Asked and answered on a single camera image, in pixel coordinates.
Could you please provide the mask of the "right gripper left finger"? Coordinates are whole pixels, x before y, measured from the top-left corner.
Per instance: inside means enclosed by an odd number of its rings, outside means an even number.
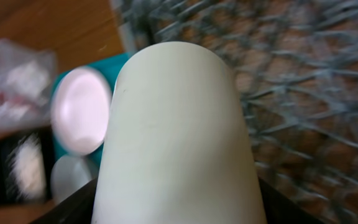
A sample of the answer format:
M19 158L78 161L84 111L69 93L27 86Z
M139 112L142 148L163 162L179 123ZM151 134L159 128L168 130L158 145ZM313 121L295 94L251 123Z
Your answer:
M93 179L30 224L90 224L98 179Z

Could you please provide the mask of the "white tissue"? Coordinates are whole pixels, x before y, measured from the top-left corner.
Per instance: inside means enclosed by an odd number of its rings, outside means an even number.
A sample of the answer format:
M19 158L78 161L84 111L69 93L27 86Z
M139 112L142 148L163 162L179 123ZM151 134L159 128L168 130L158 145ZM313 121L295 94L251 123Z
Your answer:
M50 72L35 60L0 73L0 127L45 119L50 83Z

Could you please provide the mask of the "grey bowl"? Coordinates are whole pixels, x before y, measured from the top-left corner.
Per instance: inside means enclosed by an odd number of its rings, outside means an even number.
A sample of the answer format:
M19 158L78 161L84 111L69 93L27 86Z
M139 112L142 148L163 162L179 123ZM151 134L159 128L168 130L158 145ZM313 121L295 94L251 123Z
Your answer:
M81 189L91 180L97 178L98 167L85 157L62 156L54 164L50 187L56 205Z

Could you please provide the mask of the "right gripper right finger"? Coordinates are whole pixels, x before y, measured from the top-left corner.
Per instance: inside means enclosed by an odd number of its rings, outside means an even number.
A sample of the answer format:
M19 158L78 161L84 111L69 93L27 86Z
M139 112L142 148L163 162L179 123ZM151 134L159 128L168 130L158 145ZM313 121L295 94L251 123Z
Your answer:
M268 224L323 224L259 178Z

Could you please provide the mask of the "white cup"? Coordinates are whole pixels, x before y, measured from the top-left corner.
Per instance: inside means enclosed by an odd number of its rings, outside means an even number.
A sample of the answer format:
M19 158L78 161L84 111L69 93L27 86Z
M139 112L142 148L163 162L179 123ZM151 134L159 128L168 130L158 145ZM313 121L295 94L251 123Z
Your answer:
M165 42L119 72L93 223L265 223L234 77L212 51Z

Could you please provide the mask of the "cooked white rice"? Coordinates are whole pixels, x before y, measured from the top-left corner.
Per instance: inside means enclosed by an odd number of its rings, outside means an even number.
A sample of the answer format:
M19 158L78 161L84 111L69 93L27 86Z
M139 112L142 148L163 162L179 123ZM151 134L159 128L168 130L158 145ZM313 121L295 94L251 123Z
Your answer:
M30 134L21 138L10 154L9 176L13 178L18 194L24 200L41 200L46 195L47 183L40 138Z

